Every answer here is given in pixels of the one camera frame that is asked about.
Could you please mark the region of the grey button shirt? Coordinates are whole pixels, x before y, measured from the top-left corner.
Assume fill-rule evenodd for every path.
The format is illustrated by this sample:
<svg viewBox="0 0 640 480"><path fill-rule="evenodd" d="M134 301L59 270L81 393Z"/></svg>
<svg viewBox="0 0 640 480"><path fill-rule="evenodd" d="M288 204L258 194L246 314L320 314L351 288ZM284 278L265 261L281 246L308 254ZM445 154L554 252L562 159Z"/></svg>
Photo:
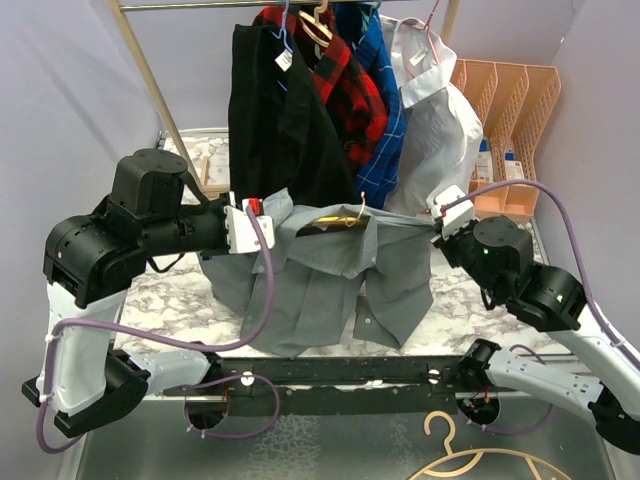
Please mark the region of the grey button shirt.
<svg viewBox="0 0 640 480"><path fill-rule="evenodd" d="M275 296L253 348L293 358L338 344L349 319L356 339L405 344L433 303L430 222L365 207L365 227L299 236L319 217L355 216L360 206L296 205L282 189L264 209L275 226Z"/></svg>

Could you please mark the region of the yellow wire hanger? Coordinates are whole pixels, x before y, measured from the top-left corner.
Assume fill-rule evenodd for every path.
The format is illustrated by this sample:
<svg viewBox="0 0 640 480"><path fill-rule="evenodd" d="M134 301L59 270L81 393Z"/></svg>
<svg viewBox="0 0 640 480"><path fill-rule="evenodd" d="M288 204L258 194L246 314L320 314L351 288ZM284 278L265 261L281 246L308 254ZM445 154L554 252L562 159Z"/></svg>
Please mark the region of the yellow wire hanger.
<svg viewBox="0 0 640 480"><path fill-rule="evenodd" d="M366 207L366 196L364 192L360 193L361 205L355 216L337 215L324 216L305 225L299 232L299 236L312 235L327 232L330 230L349 229L354 227L365 227L368 219L364 217Z"/></svg>

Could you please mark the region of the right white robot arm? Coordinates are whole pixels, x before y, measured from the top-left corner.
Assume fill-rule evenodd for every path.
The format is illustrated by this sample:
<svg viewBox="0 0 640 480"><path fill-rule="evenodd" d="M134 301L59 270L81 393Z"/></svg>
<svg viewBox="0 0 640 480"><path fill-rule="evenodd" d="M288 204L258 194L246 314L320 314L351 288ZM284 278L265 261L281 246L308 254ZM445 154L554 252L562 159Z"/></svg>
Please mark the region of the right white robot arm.
<svg viewBox="0 0 640 480"><path fill-rule="evenodd" d="M589 306L582 283L535 261L531 234L504 216L471 220L455 233L439 228L432 242L450 266L476 282L486 308L505 307L568 348L591 372L570 374L478 339L460 361L461 383L472 391L525 392L583 419L617 448L638 454L639 353L598 308Z"/></svg>

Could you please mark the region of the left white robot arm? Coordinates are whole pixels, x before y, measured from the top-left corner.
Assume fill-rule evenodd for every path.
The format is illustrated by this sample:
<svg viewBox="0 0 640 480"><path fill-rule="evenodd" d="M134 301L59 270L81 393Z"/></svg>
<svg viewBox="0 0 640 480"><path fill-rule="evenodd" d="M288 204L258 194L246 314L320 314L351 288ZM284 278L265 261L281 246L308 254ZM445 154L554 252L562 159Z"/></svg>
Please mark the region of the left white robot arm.
<svg viewBox="0 0 640 480"><path fill-rule="evenodd" d="M189 385L206 395L220 385L208 355L179 349L135 356L113 349L108 329L155 257L228 253L222 202L182 202L195 186L182 157L138 150L118 162L110 194L90 214L70 217L48 235L43 270L56 348L22 393L36 406L48 404L65 437L124 418L148 394Z"/></svg>

